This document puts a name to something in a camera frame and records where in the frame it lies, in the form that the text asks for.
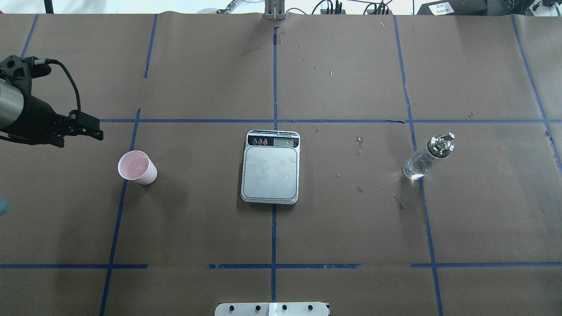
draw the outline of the light blue object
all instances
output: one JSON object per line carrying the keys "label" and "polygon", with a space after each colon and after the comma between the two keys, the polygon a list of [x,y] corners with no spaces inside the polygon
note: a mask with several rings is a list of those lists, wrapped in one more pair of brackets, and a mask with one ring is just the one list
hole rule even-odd
{"label": "light blue object", "polygon": [[4,214],[10,208],[10,203],[2,195],[0,195],[0,215]]}

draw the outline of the label sticker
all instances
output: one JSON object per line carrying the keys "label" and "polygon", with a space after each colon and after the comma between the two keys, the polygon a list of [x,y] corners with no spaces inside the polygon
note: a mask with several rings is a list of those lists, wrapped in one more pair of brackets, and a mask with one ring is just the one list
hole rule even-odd
{"label": "label sticker", "polygon": [[455,10],[453,10],[453,8],[448,2],[433,4],[428,7],[431,10],[431,13],[433,13],[433,15],[444,15],[444,14],[455,12]]}

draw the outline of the plastic cup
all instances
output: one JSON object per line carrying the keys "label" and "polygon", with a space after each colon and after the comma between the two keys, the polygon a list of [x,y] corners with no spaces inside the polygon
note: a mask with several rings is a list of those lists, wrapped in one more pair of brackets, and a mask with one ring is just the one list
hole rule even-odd
{"label": "plastic cup", "polygon": [[124,154],[119,159],[117,171],[123,179],[140,184],[151,184],[158,175],[158,170],[156,170],[150,158],[140,150],[133,150]]}

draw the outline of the digital kitchen scale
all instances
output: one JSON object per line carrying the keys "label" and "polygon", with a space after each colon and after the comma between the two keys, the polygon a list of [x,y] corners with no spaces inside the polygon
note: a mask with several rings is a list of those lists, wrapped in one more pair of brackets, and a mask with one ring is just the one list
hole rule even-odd
{"label": "digital kitchen scale", "polygon": [[301,136],[281,130],[250,130],[242,168],[246,202],[294,204],[298,199]]}

